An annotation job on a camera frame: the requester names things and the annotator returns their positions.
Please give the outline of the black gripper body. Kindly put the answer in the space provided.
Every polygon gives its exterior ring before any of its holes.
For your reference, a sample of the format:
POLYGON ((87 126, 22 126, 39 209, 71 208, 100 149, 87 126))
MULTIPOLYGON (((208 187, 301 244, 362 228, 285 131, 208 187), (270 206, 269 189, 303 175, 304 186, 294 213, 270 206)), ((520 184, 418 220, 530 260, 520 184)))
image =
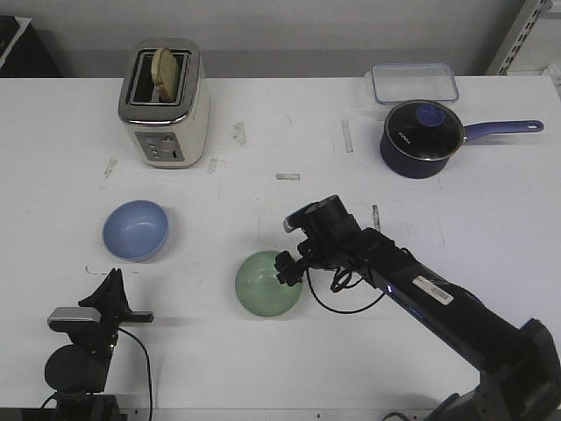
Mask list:
POLYGON ((97 328, 86 332, 68 333, 74 345, 92 353, 112 350, 117 343, 118 329, 122 324, 149 324, 154 320, 152 311, 131 309, 130 312, 120 312, 118 305, 98 311, 101 313, 101 322, 97 328))
POLYGON ((306 239, 297 247, 302 256, 297 267, 305 269, 343 268, 358 272, 358 257, 344 243, 361 232, 356 219, 344 207, 338 195, 309 203, 295 212, 295 227, 306 239))

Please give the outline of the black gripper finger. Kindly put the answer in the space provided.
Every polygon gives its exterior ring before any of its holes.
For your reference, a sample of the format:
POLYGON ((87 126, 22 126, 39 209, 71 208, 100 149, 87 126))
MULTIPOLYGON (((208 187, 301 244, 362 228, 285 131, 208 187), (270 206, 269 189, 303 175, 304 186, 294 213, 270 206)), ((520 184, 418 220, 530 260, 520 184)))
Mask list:
POLYGON ((117 268, 115 271, 114 290, 117 297, 116 302, 119 306, 119 311, 130 312, 131 308, 129 306, 128 299, 124 290, 123 273, 120 268, 117 268))
POLYGON ((281 284, 286 284, 289 287, 294 287, 297 283, 302 282, 303 270, 297 269, 285 269, 277 274, 277 279, 281 284))
POLYGON ((288 251, 283 251, 275 257, 275 268, 279 273, 301 273, 302 263, 295 260, 288 251))
POLYGON ((113 268, 101 285, 88 297, 78 302, 79 307, 106 308, 115 302, 115 281, 117 270, 113 268))

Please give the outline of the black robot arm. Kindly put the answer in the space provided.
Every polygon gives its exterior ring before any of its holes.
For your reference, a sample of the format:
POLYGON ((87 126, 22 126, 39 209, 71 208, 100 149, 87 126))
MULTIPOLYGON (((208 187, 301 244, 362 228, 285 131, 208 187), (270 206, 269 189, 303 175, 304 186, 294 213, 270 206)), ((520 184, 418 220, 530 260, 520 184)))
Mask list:
POLYGON ((284 229, 307 238, 299 260, 276 256, 280 282, 293 286, 311 268, 357 273, 479 371, 479 385, 448 397, 430 420, 545 420, 559 406, 560 360, 539 320, 514 327, 390 238, 360 228, 336 195, 287 216, 284 229))
POLYGON ((47 318, 54 332, 71 341, 47 359, 44 376, 53 389, 54 420, 126 420, 114 395, 105 395, 111 359, 121 332, 140 346, 146 357, 149 395, 148 418, 153 418, 153 382, 149 353, 140 339, 122 324, 150 324, 150 311, 130 308, 122 270, 113 268, 101 285, 75 307, 58 307, 47 318))

